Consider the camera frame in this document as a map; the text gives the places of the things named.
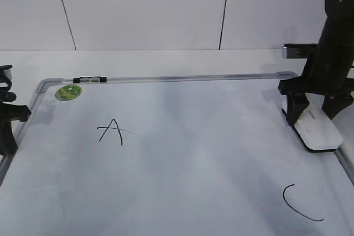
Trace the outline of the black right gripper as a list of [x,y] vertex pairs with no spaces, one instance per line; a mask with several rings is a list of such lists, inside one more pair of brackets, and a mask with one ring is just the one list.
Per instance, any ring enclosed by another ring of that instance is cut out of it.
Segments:
[[[322,36],[317,44],[353,45],[352,36]],[[302,112],[309,106],[305,93],[324,95],[322,110],[332,120],[337,114],[353,104],[353,79],[348,78],[349,69],[313,69],[319,59],[318,54],[306,58],[305,67],[300,76],[282,80],[278,90],[287,95],[286,119],[295,124]]]

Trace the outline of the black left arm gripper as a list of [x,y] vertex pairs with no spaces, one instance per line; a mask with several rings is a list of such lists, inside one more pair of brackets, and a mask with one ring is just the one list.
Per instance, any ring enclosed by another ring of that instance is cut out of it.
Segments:
[[1,86],[1,155],[13,155],[18,145],[15,141],[11,121],[19,120],[26,122],[31,115],[31,111],[26,105],[11,104],[17,98],[11,92],[11,81],[1,81],[6,86]]

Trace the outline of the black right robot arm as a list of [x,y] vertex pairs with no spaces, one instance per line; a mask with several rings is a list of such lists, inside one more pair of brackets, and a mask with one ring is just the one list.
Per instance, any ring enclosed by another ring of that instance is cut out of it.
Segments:
[[325,0],[327,15],[319,42],[284,44],[288,59],[305,58],[300,76],[281,80],[278,90],[287,97],[286,119],[294,125],[309,106],[307,93],[324,96],[322,110],[333,119],[353,104],[353,0]]

